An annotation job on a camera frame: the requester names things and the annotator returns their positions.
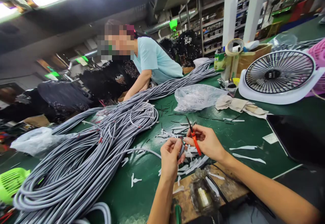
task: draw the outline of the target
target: desk fan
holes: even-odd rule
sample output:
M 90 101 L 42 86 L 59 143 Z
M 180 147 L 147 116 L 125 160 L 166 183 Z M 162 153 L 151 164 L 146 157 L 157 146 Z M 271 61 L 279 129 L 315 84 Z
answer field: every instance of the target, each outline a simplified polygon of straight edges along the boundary
M 301 100 L 325 72 L 315 70 L 314 59 L 298 50 L 266 54 L 241 72 L 239 93 L 246 99 L 270 104 Z

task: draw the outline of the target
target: light blue t-shirt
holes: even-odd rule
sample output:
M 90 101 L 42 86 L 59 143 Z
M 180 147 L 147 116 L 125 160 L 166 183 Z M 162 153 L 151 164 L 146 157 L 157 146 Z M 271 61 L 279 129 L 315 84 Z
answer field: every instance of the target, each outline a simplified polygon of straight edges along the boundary
M 138 57 L 134 55 L 133 62 L 140 73 L 142 70 L 151 70 L 151 79 L 158 84 L 183 77 L 182 67 L 149 37 L 138 38 Z

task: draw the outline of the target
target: tape roll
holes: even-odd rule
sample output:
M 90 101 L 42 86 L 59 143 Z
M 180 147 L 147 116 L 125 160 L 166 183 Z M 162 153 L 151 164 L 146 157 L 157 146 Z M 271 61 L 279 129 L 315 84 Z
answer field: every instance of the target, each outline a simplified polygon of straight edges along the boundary
M 234 46 L 234 43 L 237 43 L 239 46 L 240 46 L 240 50 L 239 52 L 232 52 L 233 50 L 233 46 Z M 229 43 L 226 45 L 226 47 L 224 48 L 224 51 L 226 52 L 226 55 L 228 56 L 236 56 L 238 55 L 240 52 L 243 51 L 243 48 L 244 48 L 244 41 L 242 39 L 239 39 L 239 38 L 236 38 L 236 39 L 232 39 L 229 41 Z

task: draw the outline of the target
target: hand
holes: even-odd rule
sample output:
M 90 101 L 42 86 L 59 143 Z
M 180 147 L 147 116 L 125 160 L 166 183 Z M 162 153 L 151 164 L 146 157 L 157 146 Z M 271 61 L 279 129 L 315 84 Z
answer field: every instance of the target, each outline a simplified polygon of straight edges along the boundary
M 209 158 L 222 163 L 229 153 L 223 148 L 213 129 L 197 124 L 193 126 L 193 129 L 201 151 Z M 184 141 L 191 146 L 195 146 L 190 129 Z
M 161 152 L 161 178 L 174 182 L 177 176 L 177 165 L 183 163 L 185 154 L 183 153 L 179 160 L 177 156 L 182 148 L 182 141 L 176 138 L 170 138 L 160 148 Z
M 143 86 L 143 88 L 140 89 L 139 92 L 147 90 L 148 87 L 149 87 L 149 85 L 148 85 L 148 84 L 145 84 L 145 85 Z

